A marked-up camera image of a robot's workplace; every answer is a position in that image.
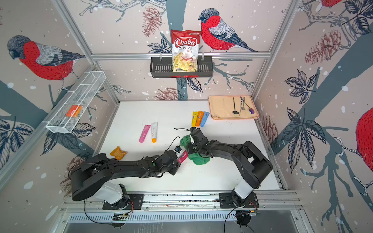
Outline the red pink toothpaste tube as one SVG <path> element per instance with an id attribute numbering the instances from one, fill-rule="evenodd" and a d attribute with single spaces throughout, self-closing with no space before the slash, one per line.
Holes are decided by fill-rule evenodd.
<path id="1" fill-rule="evenodd" d="M 188 158 L 188 152 L 185 150 L 182 155 L 177 159 L 178 163 L 183 163 Z"/>

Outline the white toothpaste tube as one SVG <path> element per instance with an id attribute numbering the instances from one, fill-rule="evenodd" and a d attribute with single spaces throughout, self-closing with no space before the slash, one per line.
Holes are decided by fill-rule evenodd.
<path id="1" fill-rule="evenodd" d="M 152 143 L 157 142 L 157 129 L 158 129 L 158 122 L 151 123 L 151 139 L 152 139 Z"/>

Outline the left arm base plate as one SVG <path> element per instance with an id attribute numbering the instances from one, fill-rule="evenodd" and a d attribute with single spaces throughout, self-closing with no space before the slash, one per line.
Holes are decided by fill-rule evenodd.
<path id="1" fill-rule="evenodd" d="M 143 194 L 127 194 L 114 204 L 104 201 L 103 210 L 140 210 L 143 199 Z"/>

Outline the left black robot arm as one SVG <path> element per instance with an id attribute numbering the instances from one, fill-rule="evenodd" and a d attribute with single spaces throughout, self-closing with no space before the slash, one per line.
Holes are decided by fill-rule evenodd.
<path id="1" fill-rule="evenodd" d="M 164 173 L 175 175 L 181 163 L 172 150 L 162 155 L 143 157 L 137 161 L 118 161 L 105 153 L 83 162 L 70 172 L 72 200 L 83 201 L 92 197 L 107 182 L 120 178 L 161 178 Z"/>

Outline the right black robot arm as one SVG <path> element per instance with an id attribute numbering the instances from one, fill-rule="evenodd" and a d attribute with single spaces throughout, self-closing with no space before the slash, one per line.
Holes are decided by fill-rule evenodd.
<path id="1" fill-rule="evenodd" d="M 190 128 L 193 151 L 202 158 L 222 158 L 233 161 L 242 176 L 242 180 L 232 190 L 232 202 L 241 207 L 248 201 L 249 195 L 258 189 L 273 170 L 269 159 L 250 141 L 243 144 L 226 144 L 217 140 L 208 140 L 196 127 Z"/>

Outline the magenta toothpaste tube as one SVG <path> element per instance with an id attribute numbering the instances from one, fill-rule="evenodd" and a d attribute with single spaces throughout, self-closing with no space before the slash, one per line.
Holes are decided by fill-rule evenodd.
<path id="1" fill-rule="evenodd" d="M 147 136 L 148 131 L 149 131 L 150 128 L 151 128 L 151 125 L 147 124 L 147 125 L 144 126 L 144 128 L 143 128 L 143 130 L 141 132 L 141 135 L 140 135 L 140 139 L 139 139 L 140 143 L 143 143 L 145 141 L 145 138 L 146 138 L 146 136 Z"/>

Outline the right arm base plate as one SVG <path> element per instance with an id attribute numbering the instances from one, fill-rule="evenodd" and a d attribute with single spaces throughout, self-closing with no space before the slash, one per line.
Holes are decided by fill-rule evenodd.
<path id="1" fill-rule="evenodd" d="M 219 203 L 221 209 L 233 209 L 233 208 L 259 208 L 258 199 L 256 193 L 250 193 L 245 199 L 240 198 L 234 192 L 230 193 L 219 193 Z"/>

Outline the green cleaning cloth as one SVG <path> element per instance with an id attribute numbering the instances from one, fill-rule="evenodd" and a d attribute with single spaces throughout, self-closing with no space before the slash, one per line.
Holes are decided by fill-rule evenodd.
<path id="1" fill-rule="evenodd" d="M 184 147 L 185 150 L 188 152 L 188 158 L 195 164 L 195 165 L 205 165 L 210 161 L 209 157 L 204 157 L 200 155 L 194 148 L 191 140 L 191 136 L 184 136 L 181 139 L 180 143 L 181 147 Z"/>

